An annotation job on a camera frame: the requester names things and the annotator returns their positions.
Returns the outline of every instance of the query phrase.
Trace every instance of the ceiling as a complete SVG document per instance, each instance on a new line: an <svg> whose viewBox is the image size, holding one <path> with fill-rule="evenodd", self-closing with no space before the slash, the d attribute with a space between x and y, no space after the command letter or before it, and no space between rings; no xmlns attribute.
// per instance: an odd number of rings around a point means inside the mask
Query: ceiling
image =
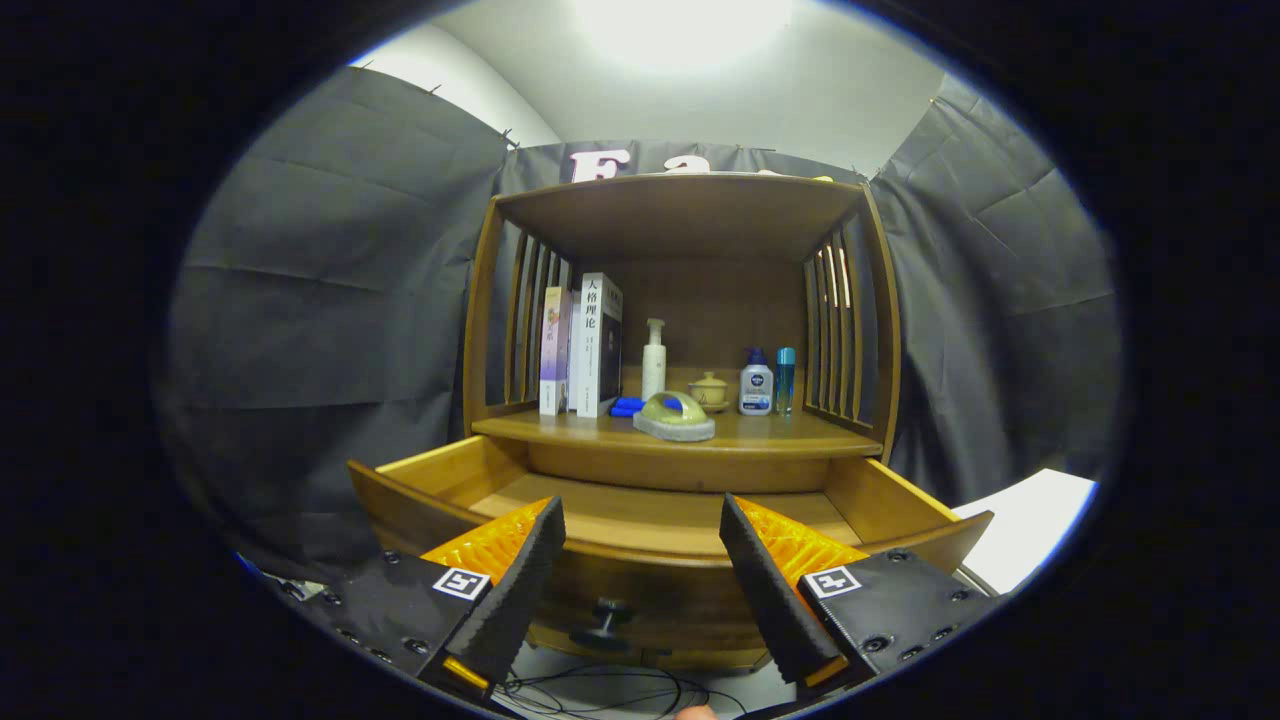
<svg viewBox="0 0 1280 720"><path fill-rule="evenodd" d="M942 79L817 0L477 0L434 23L564 141L736 143L874 174Z"/></svg>

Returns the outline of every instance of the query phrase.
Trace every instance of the ceiling light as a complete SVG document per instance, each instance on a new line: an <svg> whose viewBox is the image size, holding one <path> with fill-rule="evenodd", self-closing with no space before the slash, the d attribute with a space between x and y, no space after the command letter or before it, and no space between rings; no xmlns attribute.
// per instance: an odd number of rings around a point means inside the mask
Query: ceiling light
<svg viewBox="0 0 1280 720"><path fill-rule="evenodd" d="M791 20L790 0L576 0L582 41L600 56L663 72L719 68Z"/></svg>

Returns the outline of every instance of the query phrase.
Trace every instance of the wooden cabinet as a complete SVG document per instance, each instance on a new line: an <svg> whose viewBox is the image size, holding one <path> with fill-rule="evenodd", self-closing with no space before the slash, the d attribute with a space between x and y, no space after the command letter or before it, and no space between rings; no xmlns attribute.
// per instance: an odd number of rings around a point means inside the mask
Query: wooden cabinet
<svg viewBox="0 0 1280 720"><path fill-rule="evenodd" d="M508 225L518 241L498 266ZM576 287L582 270L622 288L625 395L639 395L644 319L655 316L667 320L675 389L710 369L736 393L744 347L795 347L795 414L728 410L700 443L659 441L626 419L538 415L540 300L548 284ZM512 279L506 307L494 304L497 273ZM504 318L500 333L490 333L494 316ZM499 196L468 299L468 437L376 469L353 460L352 482L381 542L417 553L558 495L568 541L534 642L663 667L754 667L764 642L719 541L724 492L855 547L913 546L948 573L991 519L960 520L883 465L899 336L892 264L865 186L667 174ZM490 347L492 337L504 346ZM490 354L500 354L500 387L486 383ZM573 641L599 625L602 598L632 615L614 628L626 643L616 653Z"/></svg>

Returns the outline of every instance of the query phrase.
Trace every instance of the open drawer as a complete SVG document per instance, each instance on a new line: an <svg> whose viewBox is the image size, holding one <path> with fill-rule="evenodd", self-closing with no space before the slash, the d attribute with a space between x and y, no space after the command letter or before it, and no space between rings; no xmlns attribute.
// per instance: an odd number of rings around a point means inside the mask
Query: open drawer
<svg viewBox="0 0 1280 720"><path fill-rule="evenodd" d="M632 618L614 628L630 647L614 659L664 667L751 667L764 641L719 541L722 492L618 487L535 471L529 442L474 436L370 469L352 482L385 547L422 553L547 496L559 496L567 541L531 638L580 655L572 634L598 628L602 598ZM913 547L952 573L991 520L961 520L881 462L844 456L819 464L803 492L741 492L841 542L881 552Z"/></svg>

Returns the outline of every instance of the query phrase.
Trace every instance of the white book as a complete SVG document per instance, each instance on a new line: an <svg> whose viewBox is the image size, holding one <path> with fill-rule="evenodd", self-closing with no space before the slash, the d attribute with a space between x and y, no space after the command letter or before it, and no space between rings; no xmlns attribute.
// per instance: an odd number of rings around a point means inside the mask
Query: white book
<svg viewBox="0 0 1280 720"><path fill-rule="evenodd" d="M622 392L622 291L604 273L582 275L581 323L577 415L599 418Z"/></svg>
<svg viewBox="0 0 1280 720"><path fill-rule="evenodd" d="M538 413L559 415L568 400L570 293L547 288L543 302L541 359L538 369Z"/></svg>
<svg viewBox="0 0 1280 720"><path fill-rule="evenodd" d="M582 292L573 291L573 307L570 311L571 324L568 333L568 409L577 410L577 397L582 392L582 364L573 355L573 338L582 337Z"/></svg>

